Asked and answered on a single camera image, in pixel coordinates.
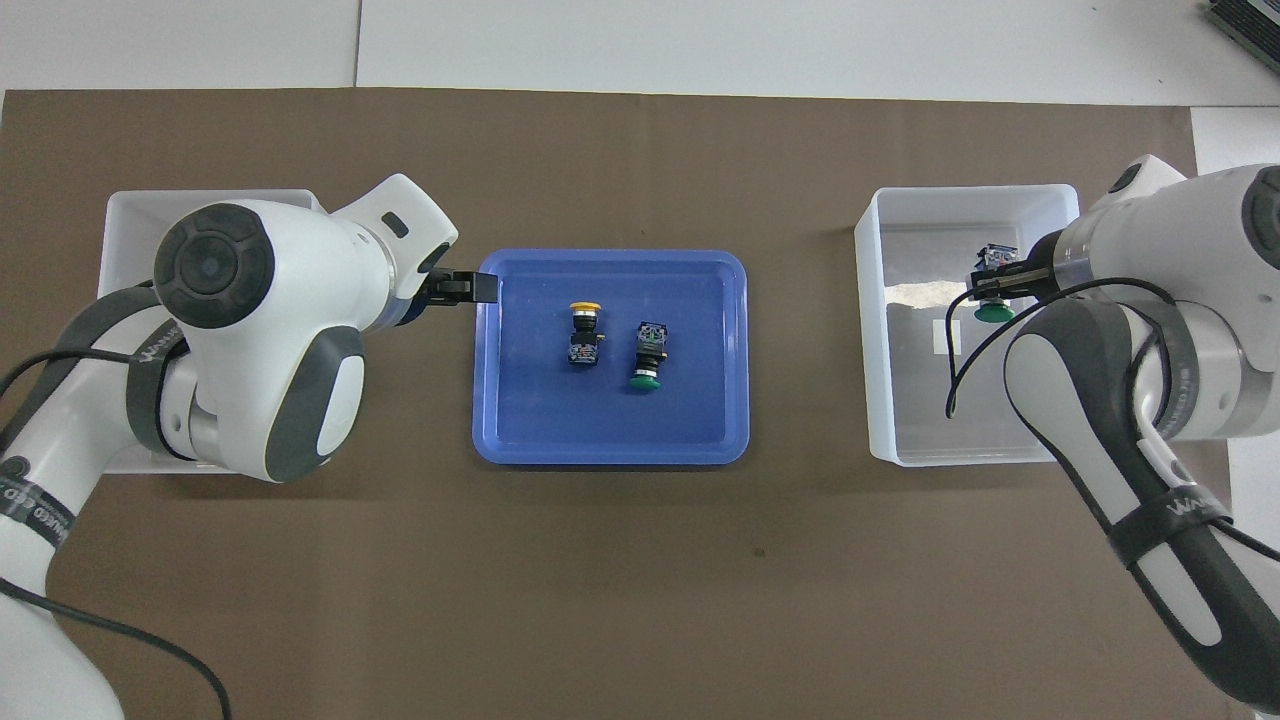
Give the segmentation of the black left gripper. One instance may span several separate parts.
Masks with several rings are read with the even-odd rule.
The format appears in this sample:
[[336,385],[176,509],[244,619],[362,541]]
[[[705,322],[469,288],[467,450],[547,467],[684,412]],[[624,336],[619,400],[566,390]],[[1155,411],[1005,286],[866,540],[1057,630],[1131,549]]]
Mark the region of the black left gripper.
[[453,268],[431,269],[417,292],[417,309],[458,304],[497,304],[499,277]]

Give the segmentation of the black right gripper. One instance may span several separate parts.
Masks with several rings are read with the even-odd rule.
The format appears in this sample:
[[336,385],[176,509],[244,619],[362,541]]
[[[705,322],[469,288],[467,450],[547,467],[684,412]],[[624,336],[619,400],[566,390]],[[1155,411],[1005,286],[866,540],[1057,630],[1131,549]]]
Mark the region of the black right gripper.
[[[1027,263],[977,263],[968,277],[972,299],[1034,297],[1037,301],[1044,301],[1062,291],[1065,284],[1059,279],[1055,260],[1061,236],[1061,231],[1055,231],[1039,238],[1027,255]],[[1042,277],[1032,281],[1032,273],[1037,272],[1042,272]]]

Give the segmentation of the green push button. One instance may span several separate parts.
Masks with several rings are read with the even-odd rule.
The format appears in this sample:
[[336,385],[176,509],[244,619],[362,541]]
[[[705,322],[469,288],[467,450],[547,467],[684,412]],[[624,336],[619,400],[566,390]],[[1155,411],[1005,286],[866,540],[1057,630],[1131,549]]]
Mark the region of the green push button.
[[668,328],[655,322],[640,322],[636,329],[634,373],[628,380],[635,389],[660,388],[660,365],[668,357]]
[[[1001,243],[988,243],[977,252],[974,270],[970,275],[972,286],[977,287],[978,281],[989,279],[997,270],[1020,260],[1019,250],[1015,246]],[[1014,318],[1012,309],[1006,299],[995,293],[979,293],[975,296],[978,309],[975,318],[989,324],[1004,324]]]

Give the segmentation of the yellow push button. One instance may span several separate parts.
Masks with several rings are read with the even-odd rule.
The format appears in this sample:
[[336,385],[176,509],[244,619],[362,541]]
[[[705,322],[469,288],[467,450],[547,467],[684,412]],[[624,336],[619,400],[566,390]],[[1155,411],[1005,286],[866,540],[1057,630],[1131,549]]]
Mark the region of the yellow push button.
[[570,305],[573,332],[570,336],[567,359],[575,366],[595,366],[599,363],[604,336],[596,331],[602,305],[577,301]]

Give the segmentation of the blue plastic tray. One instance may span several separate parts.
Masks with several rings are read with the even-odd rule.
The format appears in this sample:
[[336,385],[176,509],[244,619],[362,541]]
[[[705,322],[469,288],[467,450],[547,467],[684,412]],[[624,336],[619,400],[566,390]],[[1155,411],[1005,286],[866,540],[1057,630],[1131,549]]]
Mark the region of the blue plastic tray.
[[[481,266],[474,443],[513,465],[724,465],[750,436],[748,274],[716,250],[508,249]],[[602,305],[599,363],[575,366],[570,305]],[[660,388],[635,389],[636,329],[666,324]]]

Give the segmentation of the translucent white plastic box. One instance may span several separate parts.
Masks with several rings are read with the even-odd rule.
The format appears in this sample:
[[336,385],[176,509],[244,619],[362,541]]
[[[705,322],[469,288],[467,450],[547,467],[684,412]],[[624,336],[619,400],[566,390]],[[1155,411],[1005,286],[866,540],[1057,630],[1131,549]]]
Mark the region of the translucent white plastic box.
[[[164,234],[183,217],[209,204],[255,199],[323,211],[308,190],[124,190],[110,196],[105,211],[97,296],[152,278],[154,259]],[[225,475],[227,469],[202,461],[157,455],[140,445],[116,454],[108,474]]]
[[[872,454],[904,468],[1047,462],[1004,387],[1009,337],[964,299],[988,243],[1019,256],[1075,220],[1069,184],[882,188],[855,228]],[[952,355],[950,325],[963,324]]]

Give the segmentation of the brown paper mat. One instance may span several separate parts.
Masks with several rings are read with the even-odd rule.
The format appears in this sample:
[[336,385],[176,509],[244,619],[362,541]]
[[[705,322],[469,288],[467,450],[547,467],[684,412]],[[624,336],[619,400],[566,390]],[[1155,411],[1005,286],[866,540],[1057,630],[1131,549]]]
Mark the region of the brown paper mat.
[[1187,659],[1051,462],[872,456],[854,228],[887,186],[1093,202],[1183,108],[393,88],[8,92],[0,372],[99,284],[119,190],[401,172],[499,249],[721,249],[748,272],[750,441],[721,468],[504,468],[471,306],[372,336],[353,434],[287,486],[109,477],[55,600],[148,629],[236,720],[1253,720]]

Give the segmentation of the grey ribbed device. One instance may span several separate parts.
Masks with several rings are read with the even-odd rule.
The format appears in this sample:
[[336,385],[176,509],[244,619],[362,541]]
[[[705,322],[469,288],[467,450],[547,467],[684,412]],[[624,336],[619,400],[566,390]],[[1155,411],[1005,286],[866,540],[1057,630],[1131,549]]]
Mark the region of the grey ribbed device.
[[1280,0],[1208,0],[1204,14],[1228,37],[1280,53]]

